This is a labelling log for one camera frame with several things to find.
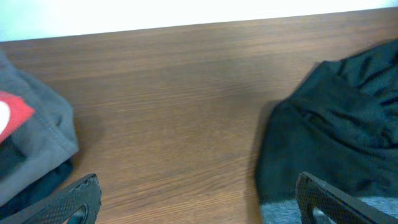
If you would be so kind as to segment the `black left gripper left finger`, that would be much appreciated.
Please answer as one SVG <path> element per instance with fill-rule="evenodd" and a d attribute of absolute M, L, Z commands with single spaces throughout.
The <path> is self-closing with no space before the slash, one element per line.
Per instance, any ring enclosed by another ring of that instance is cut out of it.
<path fill-rule="evenodd" d="M 1 224 L 91 224 L 101 208 L 101 187 L 88 174 L 51 196 L 1 220 Z"/>

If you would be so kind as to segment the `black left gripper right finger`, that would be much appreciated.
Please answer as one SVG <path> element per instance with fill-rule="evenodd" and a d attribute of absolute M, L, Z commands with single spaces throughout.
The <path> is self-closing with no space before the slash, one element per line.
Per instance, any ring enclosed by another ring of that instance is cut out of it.
<path fill-rule="evenodd" d="M 308 172 L 299 174 L 296 199 L 302 223 L 397 223 L 397 219 Z"/>

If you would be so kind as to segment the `black leggings with red waistband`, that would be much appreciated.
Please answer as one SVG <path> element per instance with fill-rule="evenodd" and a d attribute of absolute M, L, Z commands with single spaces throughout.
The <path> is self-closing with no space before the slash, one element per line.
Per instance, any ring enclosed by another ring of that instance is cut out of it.
<path fill-rule="evenodd" d="M 320 63 L 268 115 L 254 181 L 264 223 L 300 223 L 308 172 L 397 216 L 397 41 Z"/>

